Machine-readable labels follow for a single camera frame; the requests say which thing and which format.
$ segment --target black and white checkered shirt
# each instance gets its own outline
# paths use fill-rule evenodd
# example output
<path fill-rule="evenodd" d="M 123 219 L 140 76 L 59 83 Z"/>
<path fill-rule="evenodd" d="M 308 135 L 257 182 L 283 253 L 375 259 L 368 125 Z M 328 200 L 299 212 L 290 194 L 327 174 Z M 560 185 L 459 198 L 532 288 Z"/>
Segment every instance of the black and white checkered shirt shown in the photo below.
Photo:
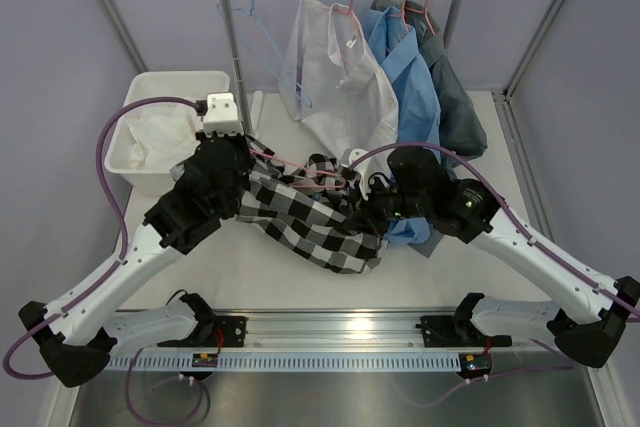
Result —
<path fill-rule="evenodd" d="M 250 148 L 271 156 L 275 153 L 257 140 Z M 306 165 L 309 170 L 339 172 L 334 158 L 314 154 Z M 340 185 L 340 179 L 324 174 L 296 170 L 285 174 L 282 164 L 256 155 L 250 176 L 251 189 L 242 198 L 239 222 L 252 223 L 279 243 L 314 264 L 340 274 L 361 274 L 376 267 L 387 242 L 371 234 L 350 235 L 341 229 L 346 217 L 338 212 L 348 203 L 340 190 L 324 187 Z M 306 195 L 290 184 L 313 187 Z"/>

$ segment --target blue shirt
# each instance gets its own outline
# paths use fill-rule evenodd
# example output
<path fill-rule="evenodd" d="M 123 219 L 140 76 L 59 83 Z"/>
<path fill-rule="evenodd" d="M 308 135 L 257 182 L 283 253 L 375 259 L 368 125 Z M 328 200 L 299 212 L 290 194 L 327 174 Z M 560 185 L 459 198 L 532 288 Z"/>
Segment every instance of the blue shirt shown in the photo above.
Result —
<path fill-rule="evenodd" d="M 405 27 L 400 10 L 391 6 L 384 12 L 369 11 L 362 30 L 398 98 L 398 142 L 440 145 L 440 103 L 429 67 L 418 50 L 414 28 Z M 435 154 L 440 161 L 440 153 Z M 395 244 L 419 244 L 429 235 L 425 219 L 410 219 L 393 222 L 386 237 Z"/>

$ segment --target white shirt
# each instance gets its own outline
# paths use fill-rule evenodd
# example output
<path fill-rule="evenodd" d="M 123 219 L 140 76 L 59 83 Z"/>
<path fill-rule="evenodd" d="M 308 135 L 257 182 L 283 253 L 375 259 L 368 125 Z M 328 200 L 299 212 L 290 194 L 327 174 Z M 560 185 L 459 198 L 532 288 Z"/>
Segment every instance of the white shirt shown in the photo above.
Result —
<path fill-rule="evenodd" d="M 340 4 L 300 1 L 278 83 L 292 118 L 338 159 L 347 149 L 372 150 L 398 138 L 396 96 L 360 23 L 346 12 Z"/>

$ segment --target clothing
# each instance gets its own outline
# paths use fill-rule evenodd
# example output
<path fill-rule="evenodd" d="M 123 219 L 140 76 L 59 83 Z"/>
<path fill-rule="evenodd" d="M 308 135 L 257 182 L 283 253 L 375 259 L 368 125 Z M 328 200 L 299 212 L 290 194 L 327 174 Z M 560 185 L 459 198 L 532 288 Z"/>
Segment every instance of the clothing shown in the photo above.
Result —
<path fill-rule="evenodd" d="M 274 156 L 275 153 L 255 139 L 250 148 Z M 249 175 L 251 188 L 242 197 L 239 222 L 256 225 L 264 233 L 324 269 L 340 274 L 361 274 L 376 267 L 387 243 L 370 234 L 349 235 L 341 230 L 345 215 L 334 210 L 347 208 L 345 194 L 325 190 L 307 196 L 287 184 L 298 184 L 301 178 L 312 180 L 319 188 L 334 187 L 334 177 L 308 175 L 302 170 L 285 174 L 278 162 L 260 160 Z M 321 154 L 310 157 L 312 170 L 338 170 L 336 159 Z"/>
<path fill-rule="evenodd" d="M 396 96 L 358 20 L 341 13 L 346 11 L 339 4 L 300 1 L 278 82 L 291 117 L 337 158 L 345 150 L 372 150 L 398 137 Z M 376 163 L 388 172 L 381 157 Z"/>
<path fill-rule="evenodd" d="M 392 5 L 390 0 L 374 0 L 371 9 L 384 12 Z M 423 10 L 420 4 L 411 1 L 407 1 L 406 8 Z M 420 54 L 429 66 L 440 101 L 440 144 L 466 158 L 480 157 L 487 149 L 487 135 L 473 109 L 473 102 L 447 58 L 442 30 L 438 29 L 436 22 L 427 14 L 436 30 L 433 35 L 425 22 L 424 14 L 406 8 L 405 21 L 416 30 Z"/>
<path fill-rule="evenodd" d="M 393 6 L 384 12 L 371 10 L 362 29 L 400 104 L 398 141 L 439 145 L 440 104 L 415 29 L 405 26 L 400 10 Z M 434 153 L 440 160 L 440 153 Z M 422 243 L 429 233 L 425 219 L 407 219 L 392 223 L 386 238 L 395 244 Z"/>

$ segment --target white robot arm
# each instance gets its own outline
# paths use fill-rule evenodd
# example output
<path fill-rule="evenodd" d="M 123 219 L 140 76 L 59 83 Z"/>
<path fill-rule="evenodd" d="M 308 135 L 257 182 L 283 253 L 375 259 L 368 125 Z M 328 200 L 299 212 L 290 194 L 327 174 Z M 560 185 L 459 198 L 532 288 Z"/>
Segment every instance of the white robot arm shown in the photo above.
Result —
<path fill-rule="evenodd" d="M 636 280 L 615 280 L 586 266 L 530 227 L 481 182 L 451 180 L 428 149 L 400 147 L 387 162 L 395 180 L 392 185 L 370 176 L 366 164 L 356 167 L 361 178 L 368 179 L 367 192 L 347 221 L 348 228 L 371 226 L 386 232 L 391 220 L 424 217 L 441 233 L 504 261 L 553 299 L 517 302 L 469 294 L 450 322 L 435 333 L 440 339 L 463 345 L 478 345 L 495 336 L 537 339 L 554 343 L 584 365 L 605 364 L 630 314 L 622 305 L 633 309 L 640 298 Z M 575 272 L 561 264 L 569 264 Z M 421 320 L 423 334 L 438 329 Z"/>
<path fill-rule="evenodd" d="M 173 340 L 203 345 L 212 337 L 216 316 L 197 294 L 163 308 L 116 312 L 151 277 L 218 230 L 220 220 L 234 217 L 249 187 L 253 159 L 233 97 L 208 96 L 202 113 L 195 153 L 173 169 L 174 188 L 145 214 L 125 257 L 114 254 L 58 299 L 29 302 L 20 310 L 27 330 L 48 322 L 33 337 L 51 372 L 67 387 L 93 378 L 111 356 Z M 95 290 L 86 295 L 90 288 Z"/>

